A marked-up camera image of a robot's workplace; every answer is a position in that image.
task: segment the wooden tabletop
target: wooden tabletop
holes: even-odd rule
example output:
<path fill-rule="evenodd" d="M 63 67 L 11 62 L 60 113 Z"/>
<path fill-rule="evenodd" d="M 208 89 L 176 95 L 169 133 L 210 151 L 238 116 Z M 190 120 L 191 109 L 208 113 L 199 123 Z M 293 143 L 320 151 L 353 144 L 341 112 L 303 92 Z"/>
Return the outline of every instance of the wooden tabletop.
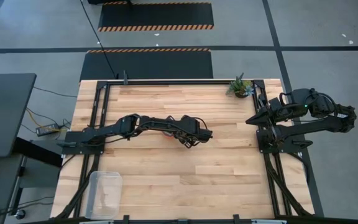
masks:
<path fill-rule="evenodd" d="M 96 82 L 81 82 L 71 126 L 74 131 L 90 123 Z M 269 99 L 283 91 L 279 79 L 265 80 L 265 85 Z M 252 97 L 239 99 L 226 95 L 226 90 L 227 85 L 111 87 L 106 125 L 132 113 L 175 119 L 186 114 L 204 119 L 213 131 L 212 139 L 191 149 L 157 131 L 107 144 L 98 170 L 116 171 L 123 178 L 120 211 L 114 219 L 123 215 L 132 220 L 223 219 L 233 214 L 273 218 L 257 127 L 244 122 L 255 114 Z M 289 155 L 281 157 L 288 188 L 313 213 L 302 164 Z M 59 214 L 76 192 L 82 161 L 83 156 L 77 155 L 61 171 L 51 217 Z M 84 215 L 86 203 L 82 205 Z"/>

